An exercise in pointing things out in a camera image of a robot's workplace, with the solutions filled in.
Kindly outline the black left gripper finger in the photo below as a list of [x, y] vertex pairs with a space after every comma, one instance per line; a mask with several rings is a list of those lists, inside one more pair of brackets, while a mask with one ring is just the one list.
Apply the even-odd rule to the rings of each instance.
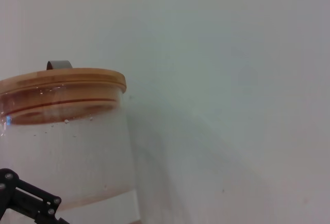
[[38, 224], [68, 224], [55, 217], [60, 204], [60, 197], [21, 180], [11, 169], [1, 169], [1, 217], [11, 209]]

